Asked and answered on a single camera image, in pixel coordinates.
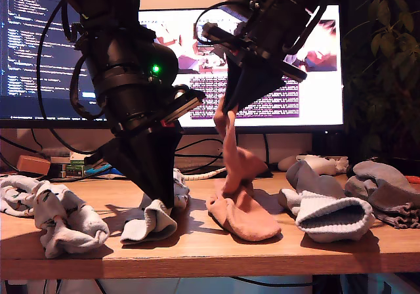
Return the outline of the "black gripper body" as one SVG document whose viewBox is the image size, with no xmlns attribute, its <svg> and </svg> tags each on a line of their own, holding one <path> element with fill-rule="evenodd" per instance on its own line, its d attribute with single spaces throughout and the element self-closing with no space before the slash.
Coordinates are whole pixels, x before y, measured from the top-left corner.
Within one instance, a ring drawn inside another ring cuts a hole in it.
<svg viewBox="0 0 420 294">
<path fill-rule="evenodd" d="M 205 93 L 187 85 L 130 83 L 94 87 L 98 104 L 104 110 L 112 133 L 134 136 L 162 127 L 179 131 L 179 118 L 202 104 Z"/>
<path fill-rule="evenodd" d="M 267 10 L 253 15 L 236 35 L 209 22 L 204 24 L 202 35 L 209 43 L 228 49 L 229 57 L 239 66 L 250 60 L 258 68 L 303 81 L 306 73 L 284 59 L 303 46 L 306 27 L 305 23 L 296 28 L 289 23 L 288 17 L 280 18 L 274 10 Z"/>
</svg>

